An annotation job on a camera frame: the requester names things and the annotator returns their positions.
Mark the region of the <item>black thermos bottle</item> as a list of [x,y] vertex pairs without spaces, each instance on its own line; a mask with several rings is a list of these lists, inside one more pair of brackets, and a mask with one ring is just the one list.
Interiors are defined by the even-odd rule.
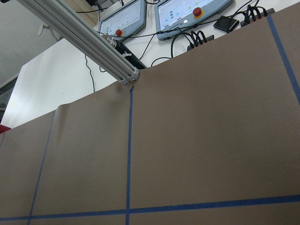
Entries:
[[108,34],[103,34],[102,37],[116,50],[123,58],[125,58],[132,66],[137,69],[145,69],[146,66],[138,59],[131,50],[129,50],[121,41],[116,40]]

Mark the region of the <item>orange black usb hub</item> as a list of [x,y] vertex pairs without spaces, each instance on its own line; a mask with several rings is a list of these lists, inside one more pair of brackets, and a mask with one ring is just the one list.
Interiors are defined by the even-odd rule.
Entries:
[[[204,39],[201,39],[201,41],[198,41],[197,44],[198,44],[198,46],[200,46],[200,45],[203,45],[203,44],[205,44],[205,43],[208,43],[208,42],[210,42],[210,41],[212,41],[212,40],[214,40],[214,39],[215,39],[214,35],[211,35],[211,36],[206,37],[206,41],[205,41]],[[189,45],[187,46],[187,51],[190,51],[191,49],[193,49],[193,48],[195,48],[195,47],[196,47],[196,45],[195,45],[194,43],[189,44]]]
[[260,12],[259,14],[254,13],[253,16],[255,18],[253,18],[253,16],[250,15],[249,16],[249,21],[250,21],[250,23],[253,23],[254,21],[260,20],[260,19],[262,19],[264,17],[267,17],[271,14],[274,14],[275,12],[276,11],[274,10],[274,8],[270,8],[270,9],[267,9],[267,10],[264,10],[264,11]]

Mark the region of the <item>blue teach pendant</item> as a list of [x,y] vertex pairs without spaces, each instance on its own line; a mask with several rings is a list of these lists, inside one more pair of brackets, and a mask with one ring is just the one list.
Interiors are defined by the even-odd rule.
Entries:
[[157,38],[167,40],[220,14],[233,0],[163,0],[154,7]]
[[131,0],[120,9],[100,21],[99,33],[124,41],[146,27],[147,4],[143,0]]

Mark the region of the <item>black smartphone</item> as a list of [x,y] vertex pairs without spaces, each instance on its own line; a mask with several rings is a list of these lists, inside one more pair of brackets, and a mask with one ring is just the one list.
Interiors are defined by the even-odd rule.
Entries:
[[213,27],[217,30],[230,33],[239,25],[239,23],[239,20],[222,15],[213,24]]

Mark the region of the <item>red bottle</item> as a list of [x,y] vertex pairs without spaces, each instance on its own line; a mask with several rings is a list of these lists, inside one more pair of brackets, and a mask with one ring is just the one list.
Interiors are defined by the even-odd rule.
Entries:
[[5,133],[6,131],[8,131],[10,129],[11,129],[10,127],[0,124],[0,134]]

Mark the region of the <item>aluminium frame post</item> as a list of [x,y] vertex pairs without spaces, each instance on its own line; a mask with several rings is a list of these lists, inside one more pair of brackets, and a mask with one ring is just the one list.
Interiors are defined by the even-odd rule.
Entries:
[[138,80],[139,70],[89,26],[65,1],[20,0],[19,3],[120,83],[126,85]]

